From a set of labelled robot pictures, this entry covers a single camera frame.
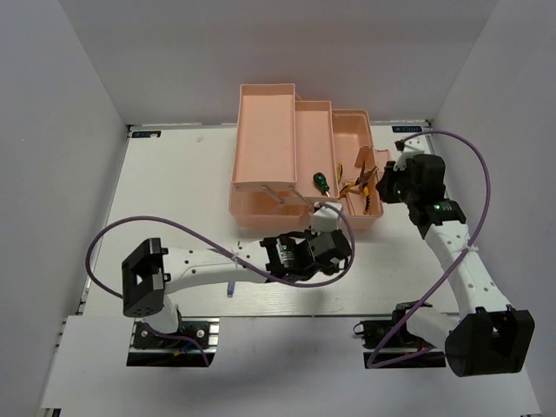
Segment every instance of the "white platform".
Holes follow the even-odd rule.
[[[397,156],[394,141],[404,135],[393,133],[390,126],[373,127],[372,133],[377,149],[390,149]],[[158,138],[129,140],[109,222],[130,215],[159,215],[230,246],[274,234],[241,231],[228,212],[235,126],[167,128]],[[96,275],[121,291],[122,260],[149,237],[161,237],[168,246],[203,248],[201,242],[165,225],[124,225],[104,237]],[[419,299],[441,272],[409,221],[407,207],[395,204],[385,206],[384,216],[370,231],[357,234],[352,272],[329,287],[238,283],[231,299],[226,285],[191,288],[172,298],[183,315],[197,317],[389,314],[396,303]],[[448,284],[431,302],[440,311],[457,312]],[[119,317],[122,302],[93,285],[84,314]]]
[[[221,320],[210,368],[126,367],[132,320],[70,317],[42,407],[62,417],[518,417],[539,412],[525,371],[365,369],[352,318]]]

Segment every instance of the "black bracket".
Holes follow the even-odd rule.
[[[523,368],[533,337],[527,310],[488,313],[477,308],[446,339],[446,358],[458,376],[513,374]]]
[[[162,260],[167,253],[155,237],[141,243],[122,262],[123,315],[149,317],[163,309],[164,289],[170,281]]]

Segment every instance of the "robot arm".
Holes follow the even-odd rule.
[[[411,222],[445,271],[462,250],[470,249],[448,278],[460,320],[424,306],[407,320],[407,332],[444,351],[458,376],[519,372],[533,336],[532,316],[512,306],[478,252],[467,247],[466,217],[457,202],[445,198],[442,158],[424,155],[419,140],[396,145],[401,157],[387,163],[376,186],[381,200],[406,203]],[[394,317],[403,317],[413,305],[399,305]]]
[[[297,282],[318,272],[333,275],[346,265],[352,249],[333,210],[319,208],[313,218],[311,230],[238,245],[235,253],[269,278]],[[160,238],[147,239],[122,262],[123,315],[143,318],[161,333],[180,333],[181,316],[169,295],[230,281],[271,282],[212,249],[164,248]]]

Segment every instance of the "green screwdriver handle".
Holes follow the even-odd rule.
[[[330,187],[327,184],[327,177],[321,172],[317,172],[313,175],[313,181],[315,187],[318,188],[322,194],[326,194],[330,190]]]

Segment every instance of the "cable tie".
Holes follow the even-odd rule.
[[[474,245],[469,246],[468,244],[463,245],[458,252],[463,252],[464,250],[467,249],[467,252],[479,252],[479,248],[477,248]]]

